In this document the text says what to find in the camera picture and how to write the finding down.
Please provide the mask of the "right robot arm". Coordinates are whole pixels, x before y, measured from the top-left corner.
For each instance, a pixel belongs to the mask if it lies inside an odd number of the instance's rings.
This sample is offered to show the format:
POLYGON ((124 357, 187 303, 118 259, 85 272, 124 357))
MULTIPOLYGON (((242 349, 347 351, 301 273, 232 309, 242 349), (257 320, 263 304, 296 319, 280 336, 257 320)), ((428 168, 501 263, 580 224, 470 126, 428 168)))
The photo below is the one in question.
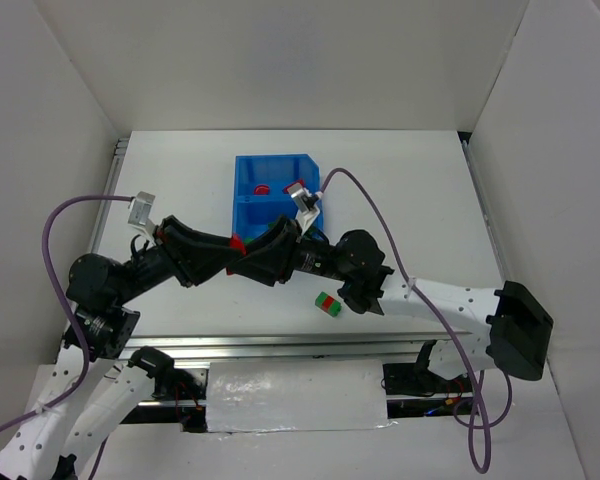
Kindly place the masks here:
POLYGON ((227 270, 273 286, 304 272, 341 282, 337 294, 357 314, 419 318, 449 326, 447 341, 425 346, 418 361, 451 380, 470 370, 498 369, 526 381, 542 378, 554 321, 531 291, 507 281, 500 288, 461 287, 404 279, 385 265, 373 236, 350 230, 331 245, 304 235, 281 216, 259 237, 228 241, 238 257, 227 270))

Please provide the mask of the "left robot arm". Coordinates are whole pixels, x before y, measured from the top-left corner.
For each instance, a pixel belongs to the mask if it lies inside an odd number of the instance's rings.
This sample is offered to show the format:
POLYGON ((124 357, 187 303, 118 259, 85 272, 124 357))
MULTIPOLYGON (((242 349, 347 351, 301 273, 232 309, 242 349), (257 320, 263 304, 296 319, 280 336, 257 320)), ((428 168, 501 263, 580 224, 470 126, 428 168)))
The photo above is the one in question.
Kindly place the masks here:
POLYGON ((124 263, 98 254, 79 257, 60 295, 75 304, 64 345, 36 406, 15 420, 18 429, 0 451, 0 479, 74 479, 139 402, 192 392, 195 380, 188 372, 164 352, 144 346, 95 402, 89 400, 139 320, 127 303, 170 278, 198 286, 243 254, 233 239, 194 231, 169 217, 124 263))

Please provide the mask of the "blue near bin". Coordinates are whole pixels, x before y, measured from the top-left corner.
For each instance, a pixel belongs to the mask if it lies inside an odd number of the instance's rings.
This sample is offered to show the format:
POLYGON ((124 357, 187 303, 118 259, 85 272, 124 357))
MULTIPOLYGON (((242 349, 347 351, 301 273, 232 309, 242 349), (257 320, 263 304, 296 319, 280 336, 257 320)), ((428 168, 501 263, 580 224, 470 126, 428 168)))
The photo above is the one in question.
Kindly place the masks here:
POLYGON ((265 233, 279 216, 294 219, 296 213, 297 208, 289 195, 235 194, 232 234, 237 233, 247 245, 265 233))

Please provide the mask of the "blue bin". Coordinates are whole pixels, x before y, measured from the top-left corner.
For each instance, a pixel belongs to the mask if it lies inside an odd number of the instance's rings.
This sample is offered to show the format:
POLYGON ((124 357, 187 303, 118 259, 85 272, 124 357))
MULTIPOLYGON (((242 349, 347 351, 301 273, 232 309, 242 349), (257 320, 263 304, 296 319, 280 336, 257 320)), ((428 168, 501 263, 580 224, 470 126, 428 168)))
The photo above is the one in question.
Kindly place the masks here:
POLYGON ((320 188, 320 168, 308 154, 242 155, 235 158, 234 195, 253 194, 256 185, 270 187, 269 195, 284 194, 295 182, 310 191, 320 188))
POLYGON ((247 245, 265 233, 279 216, 294 219, 296 213, 297 208, 289 195, 235 194, 232 234, 237 233, 247 245))

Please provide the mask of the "green red green brick stack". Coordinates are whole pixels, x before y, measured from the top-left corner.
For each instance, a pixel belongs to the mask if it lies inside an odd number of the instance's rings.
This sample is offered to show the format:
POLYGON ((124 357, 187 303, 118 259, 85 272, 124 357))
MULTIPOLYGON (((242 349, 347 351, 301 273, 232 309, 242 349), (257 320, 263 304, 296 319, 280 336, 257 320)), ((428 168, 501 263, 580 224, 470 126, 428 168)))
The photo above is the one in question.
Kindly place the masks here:
POLYGON ((316 297, 314 304, 332 318, 336 318, 342 311, 342 304, 326 292, 321 292, 316 297))

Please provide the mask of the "blue far bin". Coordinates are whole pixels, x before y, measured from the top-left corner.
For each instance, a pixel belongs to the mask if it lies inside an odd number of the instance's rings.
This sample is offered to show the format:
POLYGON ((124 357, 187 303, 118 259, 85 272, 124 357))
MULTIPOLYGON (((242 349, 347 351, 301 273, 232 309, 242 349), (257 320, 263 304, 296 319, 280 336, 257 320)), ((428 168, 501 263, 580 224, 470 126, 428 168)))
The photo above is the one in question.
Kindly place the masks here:
POLYGON ((320 168, 308 154, 242 155, 235 158, 234 195, 253 194, 256 185, 270 187, 269 195, 284 194, 295 182, 310 191, 320 188, 320 168))

